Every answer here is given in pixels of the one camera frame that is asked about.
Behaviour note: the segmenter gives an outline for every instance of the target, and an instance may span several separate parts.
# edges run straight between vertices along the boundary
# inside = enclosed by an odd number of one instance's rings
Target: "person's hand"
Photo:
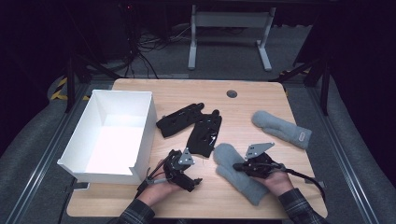
[[[264,186],[267,187],[273,194],[275,194],[276,197],[279,197],[283,193],[294,189],[289,175],[282,171],[275,171],[265,179],[258,177],[253,178],[264,184]]]
[[[158,169],[154,176],[154,179],[166,178],[162,166],[160,169]],[[169,183],[168,181],[164,181],[159,184],[148,185],[147,188],[143,190],[143,192],[137,197],[137,199],[151,207],[155,203],[158,203],[165,199],[171,193],[180,189],[181,187],[179,187],[178,185]]]

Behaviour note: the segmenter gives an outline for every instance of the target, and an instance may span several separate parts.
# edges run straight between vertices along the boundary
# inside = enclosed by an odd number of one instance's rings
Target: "plaid sleeve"
[[[280,195],[279,200],[294,223],[328,223],[314,211],[299,189],[292,189]]]
[[[145,203],[135,199],[123,211],[118,224],[149,224],[154,218],[154,211]]]

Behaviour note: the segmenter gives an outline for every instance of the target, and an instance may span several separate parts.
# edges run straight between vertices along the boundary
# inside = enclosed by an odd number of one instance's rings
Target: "wooden table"
[[[118,79],[113,86],[117,91],[152,91],[158,119],[180,108],[204,103],[203,113],[218,109],[222,123],[216,146],[228,143],[245,156],[248,146],[257,143],[274,142],[267,150],[274,161],[305,175],[314,176],[306,152],[272,135],[264,133],[252,122],[252,115],[258,110],[295,122],[283,87],[279,83],[252,81],[216,80],[159,80],[159,79]],[[227,96],[227,91],[237,92],[235,98]],[[150,157],[154,168],[171,149],[183,150],[191,134],[193,125],[174,136],[163,138],[156,130]],[[209,159],[193,156],[195,164],[186,170],[190,178],[203,181],[192,192],[180,191],[157,204],[153,209],[156,217],[191,218],[286,218],[277,198],[267,194],[259,204],[253,206],[233,186],[216,174],[213,153]],[[290,176],[313,208],[322,216],[327,216],[325,204],[318,189],[313,184]],[[116,217],[128,206],[136,194],[137,186],[91,184],[88,189],[75,190],[67,214],[72,217]]]

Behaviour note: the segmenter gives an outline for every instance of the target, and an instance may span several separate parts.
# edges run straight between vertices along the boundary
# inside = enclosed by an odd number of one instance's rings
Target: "white box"
[[[94,90],[58,164],[80,182],[139,185],[156,121],[152,92]]]

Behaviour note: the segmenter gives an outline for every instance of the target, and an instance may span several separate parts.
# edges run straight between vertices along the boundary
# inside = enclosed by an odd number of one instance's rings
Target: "gray glove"
[[[297,147],[307,149],[312,131],[277,118],[266,111],[257,111],[251,121],[265,133],[276,136]]]
[[[233,165],[245,161],[235,148],[221,143],[213,151],[213,159],[219,165],[216,172],[228,180],[253,205],[259,205],[262,197],[268,192],[268,188],[244,172],[235,171]]]

